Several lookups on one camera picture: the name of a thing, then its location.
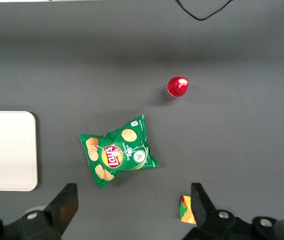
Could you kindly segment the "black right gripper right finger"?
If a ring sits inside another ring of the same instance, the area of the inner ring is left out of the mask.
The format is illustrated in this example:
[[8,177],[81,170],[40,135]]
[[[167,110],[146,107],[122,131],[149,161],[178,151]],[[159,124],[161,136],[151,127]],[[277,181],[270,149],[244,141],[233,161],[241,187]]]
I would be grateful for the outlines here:
[[218,210],[201,183],[191,184],[191,210],[196,227],[185,235],[185,240],[240,240],[234,233],[237,218],[226,210]]

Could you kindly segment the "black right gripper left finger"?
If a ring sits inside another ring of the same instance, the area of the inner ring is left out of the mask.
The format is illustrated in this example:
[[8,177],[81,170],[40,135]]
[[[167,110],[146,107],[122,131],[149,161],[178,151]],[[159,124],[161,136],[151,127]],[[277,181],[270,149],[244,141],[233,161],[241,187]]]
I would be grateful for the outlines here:
[[18,230],[22,240],[60,240],[79,207],[78,187],[68,183],[43,209],[21,217]]

